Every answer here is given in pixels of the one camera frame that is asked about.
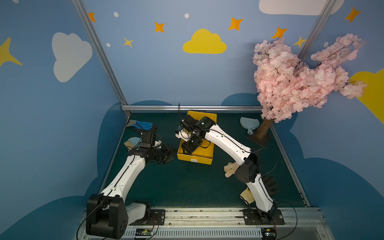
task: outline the beige fabric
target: beige fabric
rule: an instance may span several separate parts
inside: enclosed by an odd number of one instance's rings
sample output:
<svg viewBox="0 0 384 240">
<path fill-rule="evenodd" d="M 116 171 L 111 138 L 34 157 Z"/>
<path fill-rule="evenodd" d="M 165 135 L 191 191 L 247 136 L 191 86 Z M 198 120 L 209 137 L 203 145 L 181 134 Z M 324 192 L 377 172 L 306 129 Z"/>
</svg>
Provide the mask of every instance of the beige fabric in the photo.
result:
<svg viewBox="0 0 384 240">
<path fill-rule="evenodd" d="M 249 188 L 246 188 L 241 194 L 240 198 L 246 203 L 246 204 L 251 204 L 255 201 L 253 198 L 253 195 L 251 191 L 249 191 Z"/>
<path fill-rule="evenodd" d="M 234 174 L 238 167 L 239 165 L 237 162 L 229 162 L 228 165 L 224 166 L 225 177 L 230 177 L 232 174 Z"/>
</svg>

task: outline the metal frame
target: metal frame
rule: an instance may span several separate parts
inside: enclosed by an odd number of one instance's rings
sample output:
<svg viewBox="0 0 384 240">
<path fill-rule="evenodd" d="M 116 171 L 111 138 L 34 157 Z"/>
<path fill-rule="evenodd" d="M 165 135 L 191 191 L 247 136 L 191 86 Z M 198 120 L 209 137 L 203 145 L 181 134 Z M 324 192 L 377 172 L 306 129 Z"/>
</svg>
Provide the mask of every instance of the metal frame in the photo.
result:
<svg viewBox="0 0 384 240">
<path fill-rule="evenodd" d="M 157 236 L 153 238 L 181 239 L 181 238 L 260 238 L 258 231 L 261 228 L 274 225 L 245 225 L 243 219 L 244 208 L 181 208 L 181 207 L 155 207 L 153 209 L 165 209 L 166 217 L 164 226 L 159 226 Z M 279 208 L 284 217 L 285 225 L 278 225 L 277 229 L 312 228 L 321 239 L 334 240 L 329 231 L 328 224 L 317 207 L 311 208 Z M 133 239 L 136 228 L 151 228 L 152 226 L 128 226 L 122 239 Z M 100 239 L 96 236 L 85 234 L 85 226 L 81 226 L 79 239 Z"/>
<path fill-rule="evenodd" d="M 121 107 L 124 111 L 177 111 L 176 105 L 123 105 Z M 257 112 L 261 113 L 262 106 L 194 106 L 183 105 L 180 106 L 182 111 L 241 111 L 241 112 Z"/>
<path fill-rule="evenodd" d="M 325 23 L 327 22 L 329 16 L 331 15 L 331 10 L 335 4 L 336 0 L 328 0 L 325 4 L 324 8 L 322 9 L 318 19 L 316 20 L 313 28 L 311 29 L 307 41 L 304 43 L 304 46 L 301 48 L 298 56 L 301 59 L 305 59 L 308 55 L 311 47 L 313 46 L 316 38 L 322 31 L 322 29 L 325 26 Z M 105 71 L 108 75 L 109 80 L 111 81 L 111 84 L 116 91 L 116 94 L 122 104 L 122 110 L 124 110 L 127 115 L 128 119 L 130 117 L 131 111 L 177 111 L 178 106 L 148 106 L 148 105 L 128 105 L 127 101 L 124 97 L 124 94 L 122 92 L 122 89 L 120 87 L 120 84 L 113 72 L 113 69 L 107 59 L 107 56 L 102 48 L 102 45 L 100 43 L 100 40 L 96 34 L 96 31 L 93 27 L 93 24 L 91 23 L 88 12 L 86 11 L 86 7 L 82 0 L 72 0 L 72 3 L 92 41 L 93 46 L 96 49 L 96 52 L 98 53 L 98 56 L 105 68 Z M 197 111 L 240 111 L 240 112 L 256 112 L 260 113 L 262 110 L 261 106 L 180 106 L 182 111 L 189 111 L 189 110 L 197 110 Z M 274 129 L 274 127 L 271 127 L 272 133 L 276 139 L 276 142 L 280 148 L 280 151 L 283 155 L 283 158 L 288 166 L 288 169 L 291 173 L 291 176 L 296 184 L 296 187 L 298 188 L 299 193 L 301 194 L 304 203 L 306 206 L 310 206 L 309 202 L 307 200 L 307 197 L 305 196 L 305 193 L 303 191 L 303 188 L 297 178 L 297 175 L 289 161 L 289 158 L 281 144 L 280 139 L 278 138 L 277 132 Z M 108 169 L 108 173 L 110 171 L 110 168 L 113 164 L 114 157 L 111 161 L 111 164 Z M 219 230 L 225 227 L 226 230 L 233 230 L 236 229 L 239 230 L 249 230 L 249 229 L 255 229 L 257 227 L 261 226 L 245 226 L 244 220 L 242 219 L 242 212 L 239 212 L 242 208 L 210 208 L 210 209 L 203 209 L 203 208 L 161 208 L 166 209 L 166 225 L 162 226 L 160 229 L 178 229 L 178 230 L 196 230 L 197 228 L 210 228 L 211 230 Z M 282 214 L 284 216 L 286 225 L 284 226 L 278 226 L 277 228 L 284 228 L 284 227 L 292 227 L 292 223 L 295 223 L 296 217 L 294 215 L 294 211 L 291 208 L 279 208 L 282 211 Z M 318 231 L 318 233 L 321 236 L 321 239 L 324 240 L 334 240 L 329 228 L 327 227 L 327 223 L 325 222 L 325 219 L 321 215 L 321 211 L 319 208 L 296 208 L 296 211 L 298 212 L 298 228 L 299 227 L 315 227 Z M 81 236 L 81 239 L 101 239 L 100 237 L 91 237 L 85 235 L 85 225 L 83 225 L 80 228 L 79 236 Z M 135 228 L 130 227 L 127 228 L 127 233 L 129 231 L 133 231 Z M 228 236 L 229 238 L 239 238 L 239 235 L 234 235 L 233 237 Z M 126 235 L 123 238 L 133 238 L 132 235 Z"/>
<path fill-rule="evenodd" d="M 121 139 L 122 139 L 122 136 L 124 135 L 124 132 L 125 132 L 125 126 L 127 125 L 129 121 L 129 116 L 127 117 L 127 121 L 125 122 L 124 124 L 124 128 L 122 129 L 122 132 L 121 132 L 121 135 L 120 135 L 120 139 L 119 139 L 119 142 L 116 146 L 116 149 L 115 149 L 115 153 L 113 154 L 113 157 L 112 157 L 112 160 L 111 160 L 111 163 L 109 164 L 109 167 L 108 167 L 108 170 L 107 170 L 107 173 L 105 174 L 105 177 L 104 177 L 104 180 L 103 180 L 103 183 L 101 184 L 101 187 L 100 187 L 100 191 L 99 191 L 99 194 L 101 193 L 101 191 L 105 188 L 105 183 L 107 181 L 107 178 L 108 178 L 108 175 L 109 175 L 109 172 L 111 171 L 111 168 L 112 168 L 112 165 L 113 165 L 113 162 L 115 160 L 115 156 L 116 156 L 116 153 L 118 152 L 118 149 L 119 149 L 119 146 L 120 146 L 120 143 L 121 143 Z"/>
<path fill-rule="evenodd" d="M 336 1 L 337 0 L 328 0 L 325 3 L 322 11 L 320 12 L 319 17 L 317 18 L 310 33 L 308 34 L 307 40 L 304 42 L 304 46 L 300 49 L 299 54 L 297 54 L 299 59 L 302 59 L 304 61 L 304 59 L 307 57 L 314 42 L 316 41 L 320 32 L 323 30 L 325 23 L 328 21 L 328 18 L 331 16 L 331 10 L 335 5 Z"/>
<path fill-rule="evenodd" d="M 112 70 L 112 66 L 108 61 L 107 55 L 104 52 L 103 47 L 101 46 L 101 42 L 99 37 L 97 36 L 96 30 L 93 27 L 93 24 L 91 23 L 91 20 L 89 19 L 87 9 L 83 3 L 82 0 L 72 0 L 72 3 L 74 5 L 74 8 L 77 11 L 77 14 L 79 15 L 85 30 L 87 31 L 89 38 L 91 39 L 91 42 L 99 55 L 100 61 L 104 66 L 105 72 L 108 75 L 109 80 L 111 81 L 111 84 L 113 86 L 113 89 L 115 89 L 115 92 L 121 102 L 122 105 L 127 105 L 127 101 L 124 97 L 124 94 L 121 90 L 120 84 L 115 76 L 115 73 Z"/>
<path fill-rule="evenodd" d="M 289 172 L 291 174 L 291 177 L 292 177 L 293 181 L 295 182 L 297 190 L 299 191 L 299 193 L 301 195 L 301 198 L 304 201 L 305 206 L 306 207 L 310 207 L 311 206 L 310 202 L 308 201 L 307 196 L 304 193 L 304 189 L 303 189 L 303 187 L 300 184 L 299 178 L 297 177 L 296 172 L 295 172 L 295 170 L 292 167 L 291 161 L 289 160 L 288 155 L 285 152 L 285 149 L 283 147 L 283 144 L 280 141 L 279 135 L 277 134 L 276 129 L 275 129 L 275 127 L 273 125 L 271 126 L 271 131 L 272 131 L 272 134 L 273 134 L 273 136 L 274 136 L 274 138 L 276 140 L 277 145 L 279 146 L 280 152 L 283 155 L 285 164 L 288 167 L 288 170 L 289 170 Z"/>
</svg>

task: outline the yellow cloud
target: yellow cloud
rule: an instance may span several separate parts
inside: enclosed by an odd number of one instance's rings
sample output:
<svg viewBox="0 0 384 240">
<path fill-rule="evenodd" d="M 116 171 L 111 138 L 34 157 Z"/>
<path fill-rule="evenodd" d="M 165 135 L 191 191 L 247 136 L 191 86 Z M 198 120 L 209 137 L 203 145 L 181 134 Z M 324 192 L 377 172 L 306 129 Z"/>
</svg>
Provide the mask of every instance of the yellow cloud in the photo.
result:
<svg viewBox="0 0 384 240">
<path fill-rule="evenodd" d="M 225 43 L 216 33 L 211 33 L 207 29 L 199 29 L 193 35 L 192 39 L 186 42 L 183 50 L 186 53 L 210 53 L 219 54 L 227 49 Z"/>
<path fill-rule="evenodd" d="M 364 88 L 363 96 L 358 99 L 382 122 L 384 123 L 384 68 L 377 73 L 359 72 L 354 74 L 350 81 L 362 81 L 368 86 Z"/>
</svg>

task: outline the cleaning brush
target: cleaning brush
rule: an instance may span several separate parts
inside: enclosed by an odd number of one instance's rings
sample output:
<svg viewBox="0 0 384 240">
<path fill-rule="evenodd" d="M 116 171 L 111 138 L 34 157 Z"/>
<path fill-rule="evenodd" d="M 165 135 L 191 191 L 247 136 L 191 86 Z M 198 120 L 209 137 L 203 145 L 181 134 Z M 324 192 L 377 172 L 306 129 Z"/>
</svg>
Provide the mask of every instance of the cleaning brush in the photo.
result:
<svg viewBox="0 0 384 240">
<path fill-rule="evenodd" d="M 141 142 L 141 137 L 131 137 L 130 139 L 128 139 L 128 141 L 126 141 L 124 143 L 124 145 L 129 149 L 131 150 L 132 148 L 134 148 L 135 146 L 137 146 L 139 144 L 139 142 Z"/>
</svg>

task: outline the yellow box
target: yellow box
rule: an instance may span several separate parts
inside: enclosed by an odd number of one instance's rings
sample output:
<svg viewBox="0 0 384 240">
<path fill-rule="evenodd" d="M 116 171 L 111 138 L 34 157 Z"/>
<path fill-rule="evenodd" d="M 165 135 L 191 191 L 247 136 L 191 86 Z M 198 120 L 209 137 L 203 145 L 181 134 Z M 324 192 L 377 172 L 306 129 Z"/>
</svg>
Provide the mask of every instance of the yellow box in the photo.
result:
<svg viewBox="0 0 384 240">
<path fill-rule="evenodd" d="M 209 117 L 213 121 L 217 121 L 217 114 L 215 113 L 202 113 L 202 112 L 195 112 L 195 111 L 188 111 L 188 114 L 193 117 L 194 119 L 200 120 L 204 116 Z M 179 150 L 177 151 L 177 158 L 184 161 L 189 162 L 198 162 L 203 164 L 212 164 L 212 158 L 214 155 L 214 144 L 211 143 L 209 147 L 202 148 L 198 147 L 192 155 L 186 155 L 183 154 L 183 149 L 181 148 L 181 145 L 184 143 L 184 140 L 181 140 Z M 203 139 L 203 143 L 201 144 L 203 147 L 208 146 L 209 142 L 205 139 Z"/>
</svg>

